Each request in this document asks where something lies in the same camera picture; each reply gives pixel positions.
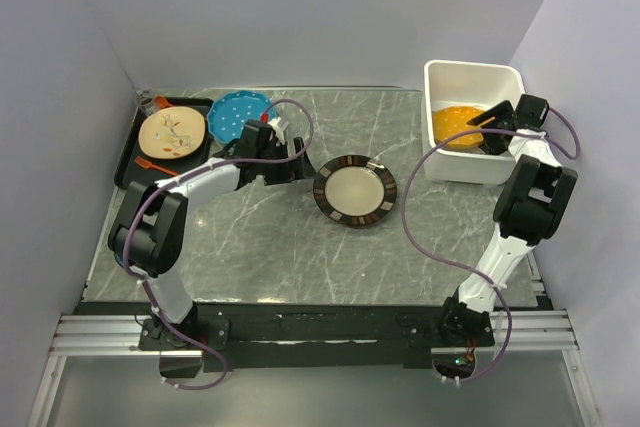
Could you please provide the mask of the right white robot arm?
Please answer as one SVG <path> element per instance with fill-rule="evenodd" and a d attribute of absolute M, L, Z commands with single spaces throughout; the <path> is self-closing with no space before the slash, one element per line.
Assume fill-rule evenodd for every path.
<path fill-rule="evenodd" d="M 493 211 L 494 233 L 476 267 L 481 274 L 470 274 L 443 305 L 437 331 L 449 345 L 487 332 L 496 291 L 534 247 L 555 234 L 566 211 L 578 174 L 551 151 L 542 130 L 548 112 L 547 100 L 523 94 L 516 105 L 502 101 L 468 122 L 482 129 L 484 153 L 509 153 L 515 167 Z"/>

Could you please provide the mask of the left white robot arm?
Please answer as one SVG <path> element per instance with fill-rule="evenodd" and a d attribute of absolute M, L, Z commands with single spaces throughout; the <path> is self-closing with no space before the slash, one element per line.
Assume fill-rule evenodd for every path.
<path fill-rule="evenodd" d="M 202 165 L 151 184 L 131 182 L 108 235 L 108 247 L 143 286 L 163 337 L 184 349 L 198 337 L 198 309 L 177 267 L 189 215 L 260 177 L 267 185 L 315 175 L 310 141 L 292 137 L 275 121 L 248 121 L 241 136 Z"/>

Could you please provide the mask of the brown rimmed beige plate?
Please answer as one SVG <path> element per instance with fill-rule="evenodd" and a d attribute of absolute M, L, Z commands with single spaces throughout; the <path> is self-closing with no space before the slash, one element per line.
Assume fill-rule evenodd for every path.
<path fill-rule="evenodd" d="M 390 215 L 397 203 L 398 184 L 379 161 L 348 154 L 319 169 L 312 193 L 327 218 L 350 228 L 365 228 Z"/>

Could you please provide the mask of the orange polka dot plate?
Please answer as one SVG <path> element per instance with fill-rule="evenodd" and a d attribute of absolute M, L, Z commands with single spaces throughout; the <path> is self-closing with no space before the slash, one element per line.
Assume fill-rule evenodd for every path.
<path fill-rule="evenodd" d="M 440 143 L 462 132 L 474 129 L 469 121 L 481 115 L 483 110 L 475 106 L 450 106 L 432 114 L 434 139 Z M 454 139 L 447 144 L 453 150 L 470 150 L 478 148 L 483 143 L 483 136 L 478 133 L 469 134 Z"/>

